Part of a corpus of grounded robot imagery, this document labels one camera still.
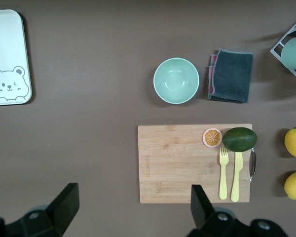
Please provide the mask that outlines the dark grey folded cloth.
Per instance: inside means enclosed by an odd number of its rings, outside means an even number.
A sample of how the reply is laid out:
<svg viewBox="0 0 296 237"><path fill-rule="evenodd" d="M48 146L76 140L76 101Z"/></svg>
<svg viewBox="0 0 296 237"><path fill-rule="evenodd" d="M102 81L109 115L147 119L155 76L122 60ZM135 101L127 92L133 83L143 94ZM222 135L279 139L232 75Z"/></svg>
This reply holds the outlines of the dark grey folded cloth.
<svg viewBox="0 0 296 237"><path fill-rule="evenodd" d="M226 49L219 49L217 53L218 57L214 72L215 90L210 100L240 104L247 103L253 54Z"/></svg>

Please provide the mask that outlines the pink cloth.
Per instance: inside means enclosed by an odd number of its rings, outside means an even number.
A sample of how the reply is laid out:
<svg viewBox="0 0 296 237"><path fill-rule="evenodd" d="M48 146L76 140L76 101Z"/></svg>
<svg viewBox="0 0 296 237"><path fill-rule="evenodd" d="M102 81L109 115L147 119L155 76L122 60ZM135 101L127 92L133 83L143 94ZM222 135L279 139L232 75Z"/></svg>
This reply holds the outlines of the pink cloth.
<svg viewBox="0 0 296 237"><path fill-rule="evenodd" d="M214 72L215 72L215 65L217 61L218 53L214 53L210 55L210 65L208 68L208 98L210 99L212 97L212 94L214 93Z"/></svg>

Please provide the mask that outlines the orange slice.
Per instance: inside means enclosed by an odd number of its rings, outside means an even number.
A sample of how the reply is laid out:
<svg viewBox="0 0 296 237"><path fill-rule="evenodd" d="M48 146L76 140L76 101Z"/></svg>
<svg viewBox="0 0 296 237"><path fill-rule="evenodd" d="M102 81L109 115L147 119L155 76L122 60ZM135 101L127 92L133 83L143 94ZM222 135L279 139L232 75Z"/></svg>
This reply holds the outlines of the orange slice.
<svg viewBox="0 0 296 237"><path fill-rule="evenodd" d="M208 148L216 148L222 142L222 133L217 128L208 128L203 132L202 141Z"/></svg>

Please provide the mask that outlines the yellow plastic knife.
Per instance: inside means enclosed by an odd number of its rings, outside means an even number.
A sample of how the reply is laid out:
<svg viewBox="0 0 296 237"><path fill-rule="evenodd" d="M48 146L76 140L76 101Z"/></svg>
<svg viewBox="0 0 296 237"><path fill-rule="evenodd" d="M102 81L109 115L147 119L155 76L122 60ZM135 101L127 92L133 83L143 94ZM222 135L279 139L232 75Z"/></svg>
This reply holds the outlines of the yellow plastic knife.
<svg viewBox="0 0 296 237"><path fill-rule="evenodd" d="M243 168L243 156L241 152L235 152L235 161L234 161L234 178L231 190L231 201L237 202L239 200L239 180L240 180L240 171Z"/></svg>

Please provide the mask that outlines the green avocado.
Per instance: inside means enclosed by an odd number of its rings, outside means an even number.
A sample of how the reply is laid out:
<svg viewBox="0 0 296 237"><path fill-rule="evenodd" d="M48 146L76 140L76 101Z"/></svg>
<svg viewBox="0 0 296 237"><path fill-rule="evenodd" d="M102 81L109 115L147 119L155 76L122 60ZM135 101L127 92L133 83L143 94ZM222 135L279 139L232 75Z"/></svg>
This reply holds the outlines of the green avocado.
<svg viewBox="0 0 296 237"><path fill-rule="evenodd" d="M245 152L256 144L257 139L257 135L251 129L236 127L223 135L222 143L232 152Z"/></svg>

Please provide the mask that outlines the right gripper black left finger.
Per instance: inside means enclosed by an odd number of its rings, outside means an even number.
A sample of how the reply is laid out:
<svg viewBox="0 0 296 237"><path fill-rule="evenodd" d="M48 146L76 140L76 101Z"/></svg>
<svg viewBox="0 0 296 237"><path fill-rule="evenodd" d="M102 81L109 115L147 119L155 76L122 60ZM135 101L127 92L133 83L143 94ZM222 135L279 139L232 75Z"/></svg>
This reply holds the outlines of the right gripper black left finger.
<svg viewBox="0 0 296 237"><path fill-rule="evenodd" d="M0 237L62 237L78 210L78 184L69 183L47 207L33 209L10 224L0 218Z"/></svg>

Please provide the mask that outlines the bamboo cutting board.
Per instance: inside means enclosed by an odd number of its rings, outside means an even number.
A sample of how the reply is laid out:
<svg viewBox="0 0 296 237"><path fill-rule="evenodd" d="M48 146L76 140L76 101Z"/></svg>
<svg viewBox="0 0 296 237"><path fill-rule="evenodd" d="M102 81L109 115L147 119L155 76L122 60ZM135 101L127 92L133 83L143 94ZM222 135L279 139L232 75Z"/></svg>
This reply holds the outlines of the bamboo cutting board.
<svg viewBox="0 0 296 237"><path fill-rule="evenodd" d="M190 203L191 185L203 187L212 203L229 203L234 177L234 153L226 167L227 195L219 197L219 148L208 148L202 135L208 128L225 133L238 124L138 126L141 203Z"/></svg>

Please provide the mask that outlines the cream bear print tray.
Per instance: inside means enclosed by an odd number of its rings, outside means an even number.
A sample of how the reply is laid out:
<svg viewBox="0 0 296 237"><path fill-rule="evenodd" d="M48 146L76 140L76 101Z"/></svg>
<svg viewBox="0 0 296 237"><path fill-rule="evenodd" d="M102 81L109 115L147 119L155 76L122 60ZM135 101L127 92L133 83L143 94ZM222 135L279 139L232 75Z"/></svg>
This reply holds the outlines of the cream bear print tray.
<svg viewBox="0 0 296 237"><path fill-rule="evenodd" d="M0 10L0 106L24 104L31 96L23 20L14 10Z"/></svg>

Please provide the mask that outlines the mint green bowl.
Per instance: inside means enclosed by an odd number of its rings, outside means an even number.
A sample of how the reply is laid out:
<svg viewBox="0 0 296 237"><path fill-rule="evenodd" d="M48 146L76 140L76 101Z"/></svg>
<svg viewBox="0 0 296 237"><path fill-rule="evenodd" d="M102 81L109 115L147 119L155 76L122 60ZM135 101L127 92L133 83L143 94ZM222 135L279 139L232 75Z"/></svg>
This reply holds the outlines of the mint green bowl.
<svg viewBox="0 0 296 237"><path fill-rule="evenodd" d="M153 86L160 99L169 104L183 104L198 91L200 84L196 67L184 58L170 58L155 70Z"/></svg>

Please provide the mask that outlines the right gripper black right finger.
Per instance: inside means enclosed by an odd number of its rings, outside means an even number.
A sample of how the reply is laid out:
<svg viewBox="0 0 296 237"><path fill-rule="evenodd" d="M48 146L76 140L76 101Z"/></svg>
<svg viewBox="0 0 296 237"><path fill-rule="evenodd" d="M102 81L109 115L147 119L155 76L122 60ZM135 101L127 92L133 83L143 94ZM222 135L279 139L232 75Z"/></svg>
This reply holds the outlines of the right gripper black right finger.
<svg viewBox="0 0 296 237"><path fill-rule="evenodd" d="M214 208L201 185L191 186L190 208L196 228L187 237L289 237L270 220L254 219L245 225L231 210Z"/></svg>

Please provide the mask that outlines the yellow plastic fork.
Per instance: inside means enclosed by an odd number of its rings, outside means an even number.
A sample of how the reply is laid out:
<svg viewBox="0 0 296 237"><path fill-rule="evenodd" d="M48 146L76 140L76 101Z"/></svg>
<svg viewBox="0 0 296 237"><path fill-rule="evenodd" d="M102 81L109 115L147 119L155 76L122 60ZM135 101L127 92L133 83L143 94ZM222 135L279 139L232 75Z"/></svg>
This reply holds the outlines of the yellow plastic fork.
<svg viewBox="0 0 296 237"><path fill-rule="evenodd" d="M220 147L219 162L221 166L219 197L225 200L227 198L226 166L229 163L228 151L225 147Z"/></svg>

